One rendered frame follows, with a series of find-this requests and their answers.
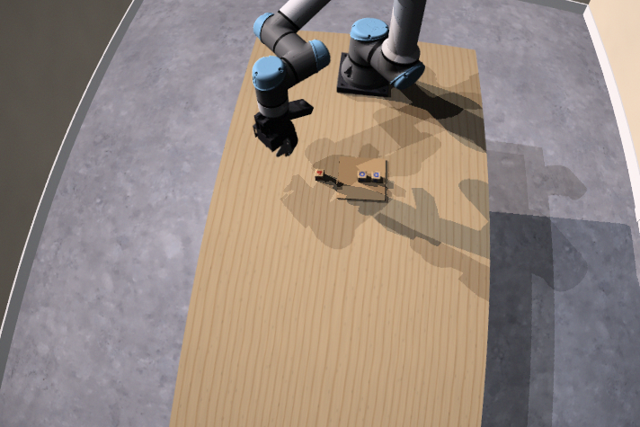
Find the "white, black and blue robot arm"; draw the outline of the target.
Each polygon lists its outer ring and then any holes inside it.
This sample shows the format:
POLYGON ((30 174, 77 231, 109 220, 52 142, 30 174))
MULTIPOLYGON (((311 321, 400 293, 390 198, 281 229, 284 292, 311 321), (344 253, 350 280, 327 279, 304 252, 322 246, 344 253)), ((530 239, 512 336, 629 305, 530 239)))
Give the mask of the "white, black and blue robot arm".
MULTIPOLYGON (((322 41, 307 43, 296 32, 330 1, 289 0, 275 14, 265 13, 255 21, 254 34, 277 56, 260 58, 253 65, 253 85, 263 116, 276 118, 289 108, 284 122, 312 113, 314 107, 304 99, 289 102, 288 89, 327 67, 331 56, 322 41)), ((356 21, 349 56, 342 62, 344 81, 359 89, 376 88, 384 79, 398 90, 414 84, 425 70, 417 42, 426 1, 394 0, 390 30, 379 19, 356 21)))

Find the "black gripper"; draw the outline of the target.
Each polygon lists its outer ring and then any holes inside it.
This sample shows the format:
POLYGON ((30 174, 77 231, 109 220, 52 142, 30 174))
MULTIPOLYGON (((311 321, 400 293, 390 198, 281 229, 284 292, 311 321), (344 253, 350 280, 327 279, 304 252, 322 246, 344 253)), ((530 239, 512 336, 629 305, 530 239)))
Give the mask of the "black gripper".
POLYGON ((289 109, 276 118, 265 117, 260 112, 254 115, 255 124, 253 125, 253 131, 255 137, 258 136, 258 139, 272 152, 280 147, 276 153, 276 157, 282 156, 287 152, 288 156, 290 156, 298 144, 298 136, 293 122, 291 120, 281 121, 288 113, 289 109))

